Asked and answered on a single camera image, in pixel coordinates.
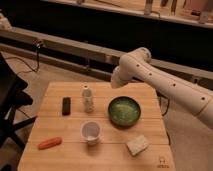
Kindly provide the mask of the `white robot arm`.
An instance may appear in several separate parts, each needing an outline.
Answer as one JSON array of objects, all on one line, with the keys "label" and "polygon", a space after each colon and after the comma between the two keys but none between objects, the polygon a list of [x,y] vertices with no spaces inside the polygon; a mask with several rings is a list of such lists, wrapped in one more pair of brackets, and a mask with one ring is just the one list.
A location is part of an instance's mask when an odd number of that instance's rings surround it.
[{"label": "white robot arm", "polygon": [[113,70],[111,87],[127,85],[133,77],[144,81],[184,109],[213,131],[213,91],[161,71],[149,64],[151,53],[137,48],[125,53]]}]

